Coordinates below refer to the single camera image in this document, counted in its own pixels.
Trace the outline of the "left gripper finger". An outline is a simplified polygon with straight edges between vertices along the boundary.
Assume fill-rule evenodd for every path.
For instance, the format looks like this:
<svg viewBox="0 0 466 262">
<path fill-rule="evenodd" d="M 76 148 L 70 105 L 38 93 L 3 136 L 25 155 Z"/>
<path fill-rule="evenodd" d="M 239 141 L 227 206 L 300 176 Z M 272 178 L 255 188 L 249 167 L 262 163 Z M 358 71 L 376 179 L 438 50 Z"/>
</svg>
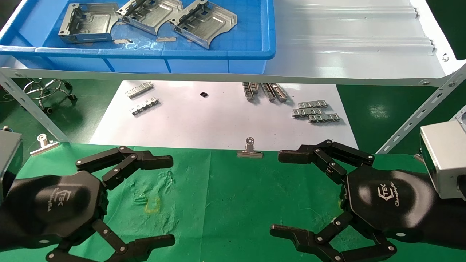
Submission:
<svg viewBox="0 0 466 262">
<path fill-rule="evenodd" d="M 102 151 L 83 159 L 78 159 L 75 163 L 78 171 L 95 171 L 112 167 L 102 177 L 103 186 L 107 190 L 113 190 L 120 185 L 126 178 L 130 177 L 138 169 L 157 170 L 171 168 L 173 166 L 172 156 L 153 156 L 146 151 L 134 151 L 126 146 L 112 148 Z"/>
</svg>

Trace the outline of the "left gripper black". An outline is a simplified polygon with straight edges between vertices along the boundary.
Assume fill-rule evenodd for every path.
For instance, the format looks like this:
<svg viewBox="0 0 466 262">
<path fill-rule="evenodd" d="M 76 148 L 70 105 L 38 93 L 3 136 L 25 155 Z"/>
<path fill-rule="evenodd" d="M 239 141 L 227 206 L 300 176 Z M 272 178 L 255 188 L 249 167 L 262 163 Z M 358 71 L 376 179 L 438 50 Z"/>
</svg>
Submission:
<svg viewBox="0 0 466 262">
<path fill-rule="evenodd" d="M 108 194 L 87 171 L 15 179 L 5 196 L 5 250 L 59 244 L 48 262 L 93 262 L 69 253 L 95 232 L 113 247 L 107 262 L 144 262 L 154 249 L 175 244 L 173 234 L 124 243 L 103 221 Z"/>
</svg>

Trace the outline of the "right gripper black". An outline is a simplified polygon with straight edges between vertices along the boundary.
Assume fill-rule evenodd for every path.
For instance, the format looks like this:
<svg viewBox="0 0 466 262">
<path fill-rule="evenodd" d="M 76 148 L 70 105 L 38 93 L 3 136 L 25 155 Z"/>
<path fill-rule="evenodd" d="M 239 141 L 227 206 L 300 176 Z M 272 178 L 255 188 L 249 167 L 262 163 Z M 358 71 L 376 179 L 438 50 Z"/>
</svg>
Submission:
<svg viewBox="0 0 466 262">
<path fill-rule="evenodd" d="M 424 221 L 437 199 L 430 179 L 416 172 L 372 168 L 374 159 L 331 140 L 279 152 L 281 163 L 313 163 L 334 183 L 345 183 L 349 208 L 368 230 L 402 242 L 422 242 L 426 236 Z M 359 168 L 347 175 L 336 160 Z M 322 262 L 381 262 L 396 254 L 396 246 L 375 232 L 370 233 L 373 246 L 343 252 L 333 248 L 331 241 L 354 222 L 353 214 L 343 212 L 318 233 L 273 224 L 270 234 L 291 240 L 298 252 L 316 255 Z"/>
</svg>

